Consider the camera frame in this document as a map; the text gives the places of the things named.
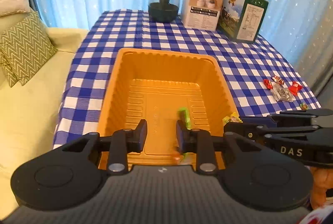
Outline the right hand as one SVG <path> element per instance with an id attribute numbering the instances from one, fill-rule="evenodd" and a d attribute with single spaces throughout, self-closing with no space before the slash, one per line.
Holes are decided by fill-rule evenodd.
<path id="1" fill-rule="evenodd" d="M 313 187 L 311 191 L 311 206 L 317 209 L 326 202 L 326 192 L 332 189 L 333 174 L 332 169 L 310 167 L 313 176 Z"/>

